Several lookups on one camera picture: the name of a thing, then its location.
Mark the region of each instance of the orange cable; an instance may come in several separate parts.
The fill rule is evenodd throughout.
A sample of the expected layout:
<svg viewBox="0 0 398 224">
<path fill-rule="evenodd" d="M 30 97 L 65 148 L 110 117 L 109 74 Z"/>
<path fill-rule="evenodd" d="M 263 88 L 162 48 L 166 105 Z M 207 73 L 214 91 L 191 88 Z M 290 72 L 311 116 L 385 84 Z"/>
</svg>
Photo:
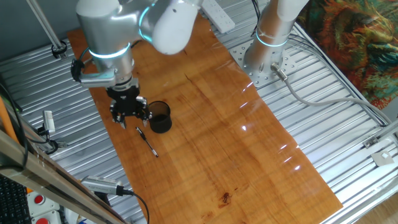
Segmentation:
<svg viewBox="0 0 398 224">
<path fill-rule="evenodd" d="M 1 96 L 0 96 L 0 118 L 2 120 L 4 129 L 6 130 L 6 133 L 8 134 L 8 136 L 10 136 L 15 142 L 19 142 L 18 138 L 14 132 L 14 128 L 12 127 L 10 117 L 8 116 L 6 105 L 4 105 L 4 102 L 1 98 Z"/>
</svg>

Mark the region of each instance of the colorful tapestry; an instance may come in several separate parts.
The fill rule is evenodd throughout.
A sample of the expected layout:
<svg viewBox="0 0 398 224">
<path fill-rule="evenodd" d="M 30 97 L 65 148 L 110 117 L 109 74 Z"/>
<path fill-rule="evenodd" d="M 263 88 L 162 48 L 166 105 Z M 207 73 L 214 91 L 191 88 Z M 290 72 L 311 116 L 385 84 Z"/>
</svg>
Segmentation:
<svg viewBox="0 0 398 224">
<path fill-rule="evenodd" d="M 298 22 L 373 105 L 398 95 L 398 0 L 310 0 Z"/>
</svg>

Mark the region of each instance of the wood grain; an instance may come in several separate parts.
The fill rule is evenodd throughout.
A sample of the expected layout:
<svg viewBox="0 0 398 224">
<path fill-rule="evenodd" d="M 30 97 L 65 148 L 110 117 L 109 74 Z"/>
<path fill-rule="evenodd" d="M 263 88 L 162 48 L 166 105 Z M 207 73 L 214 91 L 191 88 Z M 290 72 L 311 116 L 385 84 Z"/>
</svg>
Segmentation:
<svg viewBox="0 0 398 224">
<path fill-rule="evenodd" d="M 80 56 L 87 46 L 82 31 L 68 37 Z M 151 223 L 319 223 L 342 207 L 206 19 L 198 16 L 177 55 L 146 42 L 132 52 L 141 95 L 171 107 L 169 132 L 153 133 L 136 118 L 123 130 L 111 121 L 104 88 L 90 91 Z"/>
</svg>

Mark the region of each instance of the black cup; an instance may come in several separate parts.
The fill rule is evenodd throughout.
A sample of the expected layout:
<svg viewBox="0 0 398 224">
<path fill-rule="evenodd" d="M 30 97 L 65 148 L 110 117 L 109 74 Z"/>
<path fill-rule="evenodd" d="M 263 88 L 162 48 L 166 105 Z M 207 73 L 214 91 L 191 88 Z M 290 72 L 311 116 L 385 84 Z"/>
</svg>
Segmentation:
<svg viewBox="0 0 398 224">
<path fill-rule="evenodd" d="M 149 112 L 152 118 L 149 120 L 150 128 L 155 133 L 166 133 L 172 128 L 173 122 L 170 117 L 170 107 L 163 101 L 155 101 L 149 104 Z"/>
</svg>

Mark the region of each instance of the red button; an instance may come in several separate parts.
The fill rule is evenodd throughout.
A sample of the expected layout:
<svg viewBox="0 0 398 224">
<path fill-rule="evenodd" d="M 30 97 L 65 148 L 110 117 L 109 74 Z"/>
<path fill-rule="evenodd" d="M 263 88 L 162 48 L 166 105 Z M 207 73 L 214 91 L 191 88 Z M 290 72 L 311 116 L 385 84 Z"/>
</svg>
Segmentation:
<svg viewBox="0 0 398 224">
<path fill-rule="evenodd" d="M 36 196 L 36 198 L 35 198 L 35 203 L 37 204 L 37 205 L 41 205 L 41 204 L 43 204 L 44 203 L 44 197 L 43 196 L 41 196 L 41 195 L 38 195 L 38 196 Z"/>
<path fill-rule="evenodd" d="M 46 218 L 41 218 L 37 220 L 36 224 L 50 224 L 50 222 Z"/>
</svg>

